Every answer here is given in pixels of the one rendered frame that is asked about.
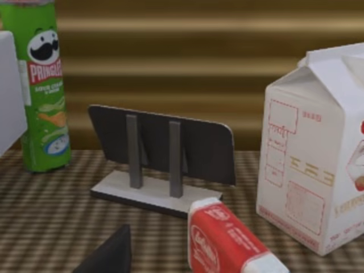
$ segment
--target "red and white package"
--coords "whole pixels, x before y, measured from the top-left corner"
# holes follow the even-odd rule
[[[286,266],[217,198],[191,205],[188,263],[194,273],[289,273]]]

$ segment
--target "black object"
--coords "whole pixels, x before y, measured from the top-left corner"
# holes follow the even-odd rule
[[[129,225],[122,226],[73,273],[130,273],[131,236]]]
[[[108,160],[129,164],[131,187],[142,187],[141,167],[171,174],[180,197],[182,175],[235,185],[234,144],[222,124],[92,105],[89,115]]]

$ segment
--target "tabletop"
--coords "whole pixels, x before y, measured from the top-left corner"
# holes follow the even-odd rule
[[[291,270],[364,272],[364,238],[319,257],[255,212],[258,152],[236,152],[237,186],[185,183],[222,191],[224,203]],[[112,170],[101,151],[74,151],[67,168],[31,174],[19,151],[0,158],[0,272],[72,272],[124,224],[131,227],[132,272],[190,272],[187,221],[90,197]],[[166,173],[145,175],[168,179]]]

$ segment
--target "metal post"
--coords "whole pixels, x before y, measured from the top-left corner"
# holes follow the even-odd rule
[[[129,155],[130,187],[140,189],[143,186],[143,171],[141,158],[141,146],[139,141],[138,117],[126,116],[127,148]]]
[[[169,122],[169,195],[183,196],[184,153],[181,139],[181,123]]]

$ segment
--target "white box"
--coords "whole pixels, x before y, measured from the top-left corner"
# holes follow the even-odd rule
[[[22,85],[11,32],[0,31],[0,156],[27,130]]]
[[[319,255],[364,233],[363,122],[364,43],[267,87],[257,212]]]

